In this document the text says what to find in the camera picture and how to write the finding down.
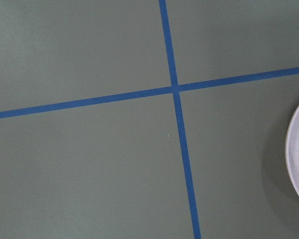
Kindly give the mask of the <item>blue tape grid lines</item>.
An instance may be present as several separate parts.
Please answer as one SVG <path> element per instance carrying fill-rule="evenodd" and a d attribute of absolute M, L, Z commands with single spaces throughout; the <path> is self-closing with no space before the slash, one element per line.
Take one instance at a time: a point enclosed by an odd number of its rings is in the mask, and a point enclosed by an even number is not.
<path fill-rule="evenodd" d="M 284 76 L 299 75 L 299 67 L 280 69 L 280 70 L 274 70 L 274 71 L 268 71 L 262 73 L 254 73 L 248 75 L 241 75 L 235 77 L 228 77 L 228 78 L 220 78 L 220 79 L 214 79 L 208 81 L 180 84 L 177 78 L 174 50 L 172 45 L 172 36 L 170 32 L 170 25 L 168 19 L 168 10 L 167 10 L 166 2 L 164 0 L 159 1 L 159 10 L 160 10 L 160 17 L 162 22 L 169 75 L 170 75 L 170 86 L 3 111 L 0 112 L 0 119 L 7 119 L 7 118 L 19 117 L 19 116 L 25 116 L 31 114 L 39 114 L 45 112 L 52 112 L 52 111 L 80 108 L 80 107 L 86 107 L 92 105 L 100 105 L 100 104 L 111 103 L 111 102 L 119 102 L 125 100 L 171 94 L 173 97 L 173 104 L 175 109 L 175 117 L 177 122 L 177 130 L 178 130 L 178 137 L 179 137 L 179 143 L 180 143 L 180 149 L 182 155 L 182 164 L 183 164 L 183 171 L 185 175 L 186 190 L 187 190 L 187 197 L 188 197 L 189 208 L 190 208 L 193 235 L 194 238 L 200 239 L 202 236 L 201 236 L 201 229 L 200 229 L 200 223 L 198 218 L 197 203 L 196 203 L 195 190 L 194 190 L 194 184 L 192 179 L 192 170 L 190 165 L 190 158 L 188 152 L 188 144 L 186 139 L 186 131 L 185 131 L 180 93 L 189 92 L 193 90 L 214 88 L 214 87 L 225 86 L 225 85 L 233 85 L 233 84 L 244 83 L 244 82 L 253 82 L 253 81 L 260 81 L 260 80 L 266 80 L 271 78 L 279 78 Z"/>

